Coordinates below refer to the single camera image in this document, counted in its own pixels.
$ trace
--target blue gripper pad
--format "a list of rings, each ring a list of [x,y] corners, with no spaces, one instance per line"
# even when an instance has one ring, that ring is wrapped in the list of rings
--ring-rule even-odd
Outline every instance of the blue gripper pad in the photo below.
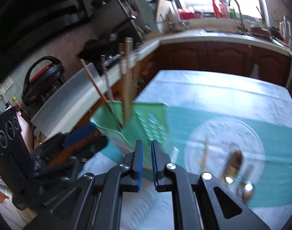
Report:
[[[142,141],[136,141],[133,170],[136,173],[135,178],[137,179],[137,189],[141,188],[142,182],[142,165],[143,165],[143,143]]]
[[[96,125],[94,123],[89,122],[88,124],[82,126],[81,128],[75,130],[69,136],[64,139],[62,146],[64,148],[68,148],[74,146],[79,143],[89,135],[93,134],[96,130]]]
[[[154,141],[151,142],[151,161],[153,164],[153,182],[155,184],[156,190],[158,190],[158,169],[156,163],[156,154],[155,154],[155,144]]]

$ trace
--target screw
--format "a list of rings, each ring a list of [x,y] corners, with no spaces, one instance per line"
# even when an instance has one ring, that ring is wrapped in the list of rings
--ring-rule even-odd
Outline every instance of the screw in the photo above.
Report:
[[[174,164],[174,163],[168,163],[168,164],[166,164],[166,167],[169,170],[174,170],[176,168],[176,164]]]
[[[125,164],[125,163],[122,163],[119,166],[124,168],[125,170],[128,170],[130,168],[130,166],[128,164]]]
[[[209,172],[205,172],[202,174],[202,178],[204,178],[205,180],[211,180],[212,175]]]
[[[70,181],[70,178],[65,176],[65,177],[62,177],[61,180],[65,181],[65,182],[68,182],[68,181]]]

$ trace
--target electrical outlet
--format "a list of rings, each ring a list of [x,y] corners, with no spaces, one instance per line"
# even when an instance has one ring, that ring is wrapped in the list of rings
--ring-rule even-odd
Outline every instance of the electrical outlet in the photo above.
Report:
[[[8,77],[2,84],[5,92],[7,92],[7,90],[11,87],[11,85],[13,84],[13,80],[11,79],[11,77]]]
[[[4,94],[5,94],[4,87],[0,85],[0,100],[2,99]]]

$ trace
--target green bottle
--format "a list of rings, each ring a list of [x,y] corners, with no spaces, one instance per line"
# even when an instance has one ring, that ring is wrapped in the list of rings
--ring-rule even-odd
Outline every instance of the green bottle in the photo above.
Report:
[[[236,11],[234,10],[234,7],[232,7],[232,6],[229,7],[229,13],[230,13],[230,18],[232,18],[232,19],[237,18]]]

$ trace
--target teal table runner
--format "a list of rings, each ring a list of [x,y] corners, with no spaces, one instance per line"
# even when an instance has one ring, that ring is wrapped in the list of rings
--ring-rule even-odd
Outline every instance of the teal table runner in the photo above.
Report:
[[[250,207],[273,207],[292,204],[292,128],[246,118],[192,110],[183,107],[168,109],[168,123],[174,146],[179,155],[176,164],[187,166],[186,148],[190,135],[206,122],[216,119],[236,119],[249,126],[258,135],[264,148],[264,167],[256,183],[256,192]],[[203,152],[202,144],[198,150]],[[112,144],[102,153],[115,162],[123,160],[121,152]],[[151,179],[152,173],[144,170],[143,177]]]

